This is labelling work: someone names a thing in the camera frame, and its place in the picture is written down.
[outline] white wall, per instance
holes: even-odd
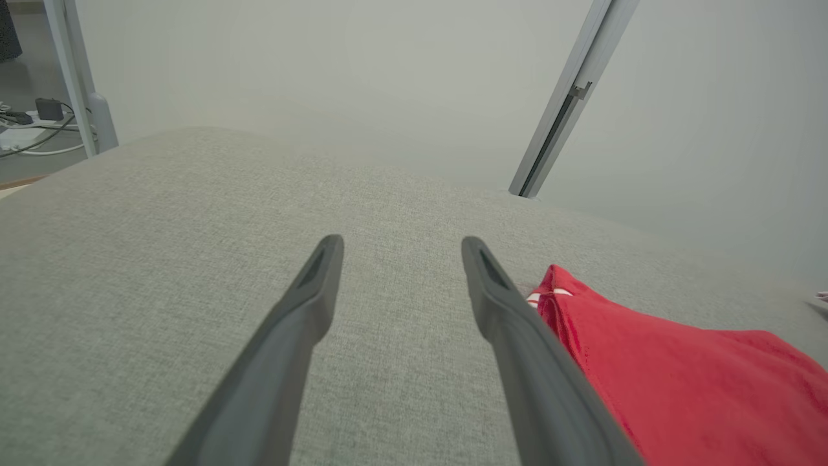
[[[828,288],[828,2],[642,0],[539,197]]]
[[[122,143],[245,128],[507,188],[591,0],[77,0]]]

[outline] white cable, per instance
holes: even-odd
[[[81,148],[84,148],[84,145],[83,145],[83,144],[78,144],[78,145],[73,146],[73,147],[70,147],[70,148],[65,148],[65,149],[61,149],[61,150],[55,150],[55,151],[51,151],[51,152],[32,152],[32,151],[23,151],[23,152],[21,152],[21,153],[25,153],[26,155],[57,155],[57,154],[59,154],[59,153],[67,153],[67,152],[72,152],[73,150],[78,150],[78,149],[81,149]]]

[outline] red cloth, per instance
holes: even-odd
[[[828,465],[828,372],[779,337],[637,313],[556,265],[536,293],[650,466]]]

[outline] sofa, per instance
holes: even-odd
[[[768,330],[828,366],[815,290],[761,270],[507,192],[178,129],[0,200],[0,464],[163,464],[331,233],[339,296],[293,464],[518,464],[467,235],[524,293],[558,264],[639,312]]]

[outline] metal pole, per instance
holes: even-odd
[[[45,0],[43,4],[46,7],[46,16],[49,18],[49,27],[52,39],[55,41],[57,58],[60,62],[60,69],[63,71],[66,90],[69,91],[69,100],[72,109],[75,111],[80,138],[86,149],[86,158],[92,158],[98,152],[95,149],[95,141],[92,137],[92,127],[89,126],[89,117],[86,114],[84,92],[80,88],[75,56],[72,54],[69,30],[66,27],[64,3],[63,0]]]
[[[638,5],[638,0],[603,1],[593,1],[578,42],[509,187],[512,194],[537,196]]]
[[[80,76],[80,85],[84,90],[86,104],[92,109],[92,123],[98,133],[98,151],[104,153],[118,146],[118,135],[115,133],[115,123],[109,112],[109,103],[99,93],[95,92],[92,70],[89,68],[89,58],[86,55],[84,35],[80,30],[80,17],[76,0],[63,0],[66,10],[66,27],[69,29],[70,44],[75,54],[75,67]]]

